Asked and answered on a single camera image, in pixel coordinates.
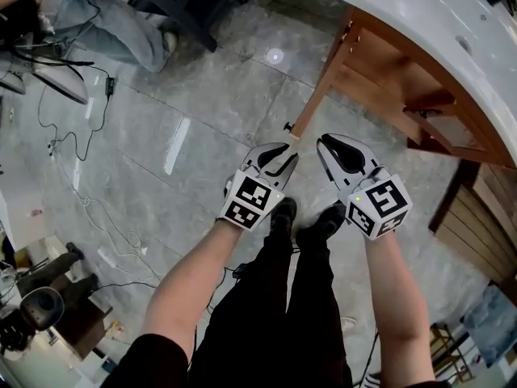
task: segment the electrical wire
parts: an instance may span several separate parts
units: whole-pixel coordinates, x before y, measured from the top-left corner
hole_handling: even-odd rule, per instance
[[[49,59],[53,62],[37,61],[36,59],[34,59],[32,57],[24,56],[22,53],[20,53],[18,50],[16,50],[15,46],[10,46],[8,49],[17,58],[22,59],[23,61],[37,63],[38,65],[58,67],[58,66],[92,66],[94,64],[93,61],[67,61],[66,59],[54,59],[52,57],[43,56],[43,55],[39,55],[39,56],[44,57],[45,59]]]
[[[207,311],[208,311],[210,314],[212,314],[212,312],[213,312],[213,307],[211,307],[211,306],[210,306],[210,303],[212,303],[212,300],[213,300],[214,295],[216,294],[216,291],[221,287],[221,285],[222,285],[222,284],[223,284],[223,282],[225,281],[225,279],[226,279],[226,272],[227,272],[228,270],[231,270],[231,269],[230,269],[230,268],[224,268],[224,270],[225,270],[225,272],[223,273],[223,278],[221,279],[221,281],[219,282],[219,284],[216,286],[216,288],[214,289],[214,291],[213,291],[213,293],[212,293],[212,296],[211,296],[211,297],[210,297],[210,299],[208,300],[208,304],[207,304],[207,308],[206,308],[206,309],[207,309]]]
[[[56,161],[57,161],[58,166],[61,168],[61,170],[65,174],[65,177],[68,179],[68,176],[65,173],[65,169],[63,168],[63,166],[61,165],[61,163],[59,162],[58,159],[56,159]],[[152,276],[148,277],[145,280],[138,280],[138,278],[135,277],[132,273],[127,272],[127,271],[123,270],[122,268],[118,268],[118,270],[129,274],[130,276],[136,278],[139,282],[145,283],[153,278],[155,278],[158,282],[162,281],[160,276],[153,270],[153,268],[151,268],[151,266],[139,254],[139,252],[142,252],[142,241],[141,241],[140,236],[134,231],[129,231],[128,237],[130,234],[133,234],[137,238],[137,244],[131,243],[130,239],[128,237],[125,237],[122,234],[122,232],[119,230],[119,228],[116,226],[115,222],[113,222],[113,220],[111,219],[109,213],[107,212],[106,208],[104,207],[104,205],[101,201],[96,200],[95,198],[90,198],[88,196],[83,198],[79,194],[79,192],[74,188],[73,184],[70,181],[69,181],[69,184],[70,184],[70,187],[72,188],[72,192],[79,199],[79,202],[82,204],[82,207],[84,208],[84,212],[85,212],[86,217],[88,218],[88,221],[95,229],[97,229],[98,231],[100,231],[102,233],[105,233],[108,236],[111,247],[112,247],[113,251],[115,252],[115,254],[118,255],[119,257],[129,257],[129,256],[137,257],[142,262],[142,264],[144,264],[144,266],[151,272]],[[94,223],[93,219],[91,218],[90,214],[88,213],[88,210],[86,209],[86,207],[88,207],[92,202],[96,202],[101,206],[101,208],[104,211],[104,214],[106,214],[107,219],[109,220],[109,222],[111,223],[111,225],[113,226],[115,231],[132,248],[132,251],[130,253],[126,253],[126,254],[120,253],[116,248],[115,242],[113,241],[113,237],[111,236],[110,232],[108,230],[103,229],[102,227],[99,227],[97,224]]]
[[[6,73],[0,78],[0,80],[4,80],[11,71],[11,67],[13,66],[13,56],[14,55],[11,53],[11,62],[9,63],[9,67],[7,68]]]
[[[110,78],[110,75],[109,75],[109,73],[106,70],[98,68],[96,66],[88,66],[88,67],[90,67],[92,69],[100,70],[100,71],[104,72],[107,75],[108,78]],[[41,104],[43,103],[43,98],[44,98],[44,94],[45,94],[46,90],[47,90],[47,86],[41,92],[40,101],[38,103],[38,113],[37,113],[37,116],[38,116],[38,122],[40,123],[40,126],[42,128],[50,128],[50,127],[54,128],[54,137],[50,141],[49,147],[51,147],[52,151],[53,151],[54,148],[56,147],[56,144],[58,144],[60,142],[63,142],[64,140],[66,140],[66,138],[68,138],[71,135],[71,136],[74,137],[74,141],[75,141],[75,156],[78,158],[79,161],[82,161],[82,162],[86,161],[86,158],[88,157],[88,151],[90,150],[91,138],[94,136],[95,133],[97,133],[100,130],[102,130],[104,128],[105,123],[106,123],[106,110],[107,110],[107,107],[109,106],[111,95],[107,96],[106,106],[104,107],[104,110],[103,110],[103,122],[102,122],[102,124],[97,129],[92,129],[91,130],[90,136],[88,137],[88,142],[86,143],[86,151],[84,153],[84,157],[80,157],[79,153],[78,153],[78,137],[77,137],[77,135],[76,135],[76,133],[74,131],[69,131],[63,138],[58,139],[57,138],[57,126],[55,124],[52,124],[52,123],[51,124],[44,124],[41,121]]]
[[[13,284],[9,287],[9,289],[0,295],[0,300],[3,299],[5,296],[7,296],[9,294],[9,292],[16,286],[16,284],[18,283],[18,278],[15,276],[15,281],[13,282]]]
[[[86,0],[86,2],[94,7],[95,9],[97,9],[97,13],[95,13],[93,16],[91,16],[85,23],[82,24],[81,28],[79,29],[79,32],[78,34],[72,39],[72,41],[68,44],[68,47],[70,48],[72,46],[72,44],[74,44],[75,40],[77,40],[83,33],[86,33],[88,31],[88,29],[90,27],[93,26],[93,23],[90,23],[92,22],[93,20],[95,20],[99,15],[100,15],[100,7],[95,5],[94,3],[92,3],[90,0]]]
[[[368,356],[368,360],[366,361],[366,366],[364,367],[363,376],[361,377],[361,380],[359,381],[359,388],[361,388],[361,386],[363,385],[364,377],[366,377],[366,372],[368,371],[368,366],[370,366],[370,362],[372,362],[373,351],[375,350],[375,346],[377,344],[377,338],[379,338],[379,331],[376,329],[375,338],[373,338],[372,349],[370,351],[370,355]]]
[[[124,286],[129,286],[129,285],[145,285],[145,286],[148,286],[150,288],[153,288],[153,289],[157,289],[158,287],[157,286],[154,286],[154,285],[150,285],[149,283],[145,283],[143,281],[130,281],[129,283],[122,283],[122,284],[119,284],[119,283],[111,283],[109,285],[104,285],[104,286],[99,286],[97,289],[93,290],[91,294],[94,294],[95,292],[98,292],[100,289],[104,289],[104,288],[110,288],[112,286],[115,286],[115,287],[119,287],[119,288],[123,288]]]
[[[121,340],[121,339],[118,339],[118,338],[115,338],[115,337],[111,337],[110,339],[114,340],[115,342],[119,342],[120,344],[124,344],[124,345],[128,345],[128,346],[132,345],[131,342],[126,342],[125,340]]]

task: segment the wooden panel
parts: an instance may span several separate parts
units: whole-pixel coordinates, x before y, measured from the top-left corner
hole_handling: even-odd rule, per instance
[[[487,165],[481,166],[479,177],[483,178],[486,185],[501,204],[511,223],[517,228],[517,225],[512,221],[517,213],[517,183],[512,185],[512,179],[496,168]]]
[[[461,187],[458,191],[458,199],[464,204],[467,208],[469,208],[473,214],[477,217],[477,219],[484,225],[490,226],[495,223],[492,217],[486,212],[485,207],[474,197],[465,187]],[[506,248],[506,245],[510,243],[513,246],[513,243],[509,242],[506,235],[502,232],[499,227],[496,230],[491,230],[492,235],[499,243],[499,246],[502,248]],[[515,250],[512,248],[512,254],[515,255]]]
[[[490,209],[490,212],[494,215],[496,220],[501,224],[501,227],[504,229],[514,246],[517,246],[517,229],[506,214],[497,197],[494,195],[492,190],[490,190],[488,185],[486,185],[483,178],[477,177],[473,185],[473,190],[479,196],[481,201]]]
[[[421,129],[402,111],[404,104],[382,87],[358,74],[354,70],[342,66],[332,86],[357,103],[366,106],[394,127],[401,130],[409,139],[420,143]]]
[[[499,228],[495,222],[490,220],[489,225],[483,225],[474,213],[457,198],[451,203],[450,212],[458,217],[494,253],[501,263],[517,266],[517,256],[513,253],[510,244],[505,240],[505,244],[502,246],[492,234],[493,230]]]
[[[325,64],[323,66],[322,72],[320,73],[320,78],[317,80],[317,85],[319,85],[320,81],[323,78],[326,70],[329,68],[330,63],[334,59],[336,52],[339,49],[339,45],[346,39],[346,32],[349,27],[351,27],[351,21],[354,16],[355,7],[349,6],[345,10],[345,13],[341,19],[341,23],[338,26],[338,30],[336,32],[336,36],[334,38],[334,43],[330,48],[329,55],[326,57]]]
[[[411,148],[412,150],[432,152],[433,154],[452,155],[454,157],[473,162],[494,163],[494,161],[498,159],[497,157],[490,155],[485,151],[471,150],[470,148],[453,148],[451,146],[451,148],[453,148],[453,152],[451,153],[438,140],[433,137],[426,137],[426,134],[427,133],[425,132],[423,133],[422,140],[419,143],[408,139],[407,147]]]
[[[365,29],[359,36],[345,65],[404,104],[443,89],[420,65],[379,36]]]
[[[421,109],[438,109],[444,115],[455,115],[457,108],[457,101],[449,91],[440,89],[436,92],[420,96],[406,102],[406,106],[410,111],[417,111]]]
[[[458,166],[454,177],[452,177],[451,183],[447,187],[447,192],[439,203],[436,213],[429,223],[429,230],[432,233],[436,233],[438,227],[442,224],[445,214],[449,211],[451,203],[456,199],[458,191],[463,185],[470,185],[477,177],[479,171],[477,162],[470,162],[462,159]]]
[[[483,258],[492,268],[497,270],[502,277],[511,276],[513,273],[513,266],[511,264],[503,263],[493,252],[489,249],[476,235],[470,230],[457,216],[453,213],[447,213],[444,220],[443,226],[454,232],[460,237],[468,246],[470,246],[473,252],[477,253]]]
[[[307,125],[309,125],[310,120],[313,118],[314,113],[323,97],[326,95],[326,92],[330,89],[332,82],[335,80],[337,74],[339,74],[339,70],[343,65],[344,59],[350,55],[351,45],[359,35],[361,27],[359,24],[352,24],[348,33],[343,36],[343,42],[338,44],[337,51],[332,57],[330,63],[326,64],[326,70],[323,75],[320,77],[320,81],[316,86],[316,90],[311,95],[308,103],[305,105],[304,110],[301,112],[300,116],[296,120],[295,124],[291,129],[291,136],[300,139],[301,135],[304,133]]]
[[[485,113],[461,84],[436,59],[412,40],[369,13],[358,9],[354,13],[354,18],[360,21],[365,29],[374,32],[377,36],[388,41],[413,61],[417,62],[442,87],[446,88],[461,106],[459,112],[462,112],[460,115],[462,122],[483,148],[487,152],[494,154],[502,165],[515,168],[515,163],[504,142]]]
[[[471,246],[464,242],[457,234],[448,227],[441,225],[436,231],[436,238],[447,247],[461,255],[472,263],[480,272],[492,279],[495,283],[502,282],[502,275],[492,265],[486,262],[476,253]]]

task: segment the foot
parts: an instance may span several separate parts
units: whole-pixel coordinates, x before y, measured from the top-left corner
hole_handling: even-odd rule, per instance
[[[167,42],[167,47],[169,48],[169,54],[173,53],[178,46],[178,35],[173,32],[165,32],[163,33],[163,39]]]
[[[285,197],[271,213],[271,232],[284,232],[291,237],[292,223],[296,217],[296,202]]]
[[[320,214],[320,217],[312,226],[298,231],[296,234],[296,244],[324,241],[331,238],[345,221],[347,207],[341,201],[332,204],[328,209]]]
[[[99,278],[97,277],[97,275],[95,273],[91,273],[90,279],[91,279],[91,289],[92,290],[97,289],[99,287]]]
[[[78,248],[76,248],[75,244],[73,244],[72,242],[66,243],[66,249],[70,253],[75,253],[76,255],[78,255],[79,260],[84,260],[84,254],[82,253],[82,251],[80,251]]]

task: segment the wooden cabinet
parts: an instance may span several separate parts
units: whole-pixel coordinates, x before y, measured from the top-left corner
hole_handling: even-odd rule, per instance
[[[410,148],[515,168],[494,126],[458,81],[412,40],[355,7],[292,127],[294,137],[301,137],[331,87],[400,129]]]

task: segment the bathroom vanity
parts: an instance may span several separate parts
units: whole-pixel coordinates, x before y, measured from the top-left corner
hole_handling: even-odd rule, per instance
[[[515,168],[517,23],[501,3],[344,1],[294,137],[332,87],[400,129],[410,148]]]

